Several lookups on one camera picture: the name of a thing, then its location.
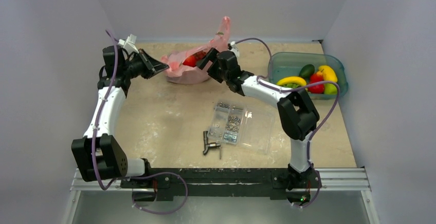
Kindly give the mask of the purple grapes bunch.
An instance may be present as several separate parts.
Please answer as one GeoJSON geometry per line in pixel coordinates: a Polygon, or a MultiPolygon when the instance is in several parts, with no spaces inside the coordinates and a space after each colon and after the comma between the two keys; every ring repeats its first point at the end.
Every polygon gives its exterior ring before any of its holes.
{"type": "Polygon", "coordinates": [[[196,57],[196,59],[197,59],[197,62],[199,62],[199,61],[201,61],[207,55],[207,52],[205,52],[205,51],[198,51],[198,52],[196,52],[196,53],[194,53],[192,55],[194,55],[196,57]]]}

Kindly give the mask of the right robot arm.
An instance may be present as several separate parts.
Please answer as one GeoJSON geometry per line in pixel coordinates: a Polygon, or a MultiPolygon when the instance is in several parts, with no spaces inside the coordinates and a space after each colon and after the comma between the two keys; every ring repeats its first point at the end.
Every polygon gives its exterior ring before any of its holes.
{"type": "Polygon", "coordinates": [[[232,92],[277,109],[282,129],[290,138],[289,181],[294,186],[306,183],[313,171],[310,141],[320,115],[305,88],[280,87],[261,80],[260,76],[242,70],[232,51],[211,48],[196,66],[217,82],[225,82],[232,92]]]}

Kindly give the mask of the pink plastic bag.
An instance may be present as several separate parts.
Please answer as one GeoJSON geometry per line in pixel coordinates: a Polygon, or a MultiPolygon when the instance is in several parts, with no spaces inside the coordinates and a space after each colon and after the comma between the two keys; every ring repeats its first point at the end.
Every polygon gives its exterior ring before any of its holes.
{"type": "Polygon", "coordinates": [[[215,36],[209,42],[185,51],[172,51],[161,57],[160,61],[169,66],[164,71],[168,82],[175,84],[199,84],[209,79],[208,74],[196,66],[211,48],[218,51],[228,49],[231,19],[222,18],[215,36]]]}

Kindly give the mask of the red apple from bag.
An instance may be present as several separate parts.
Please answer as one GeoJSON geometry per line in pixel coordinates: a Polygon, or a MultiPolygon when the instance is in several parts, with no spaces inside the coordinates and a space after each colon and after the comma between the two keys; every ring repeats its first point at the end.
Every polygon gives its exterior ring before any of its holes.
{"type": "Polygon", "coordinates": [[[197,59],[194,55],[190,55],[183,61],[183,65],[189,66],[189,67],[195,67],[196,66],[197,59]]]}

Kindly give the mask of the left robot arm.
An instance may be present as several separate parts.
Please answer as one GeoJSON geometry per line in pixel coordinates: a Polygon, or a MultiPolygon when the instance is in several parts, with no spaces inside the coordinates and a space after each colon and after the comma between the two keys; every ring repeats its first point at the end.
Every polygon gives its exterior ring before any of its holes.
{"type": "Polygon", "coordinates": [[[71,150],[82,179],[86,182],[133,177],[142,188],[153,182],[146,159],[129,159],[114,137],[117,120],[131,80],[149,79],[167,70],[143,49],[128,53],[121,46],[103,48],[104,66],[99,71],[98,102],[82,138],[72,141],[71,150]]]}

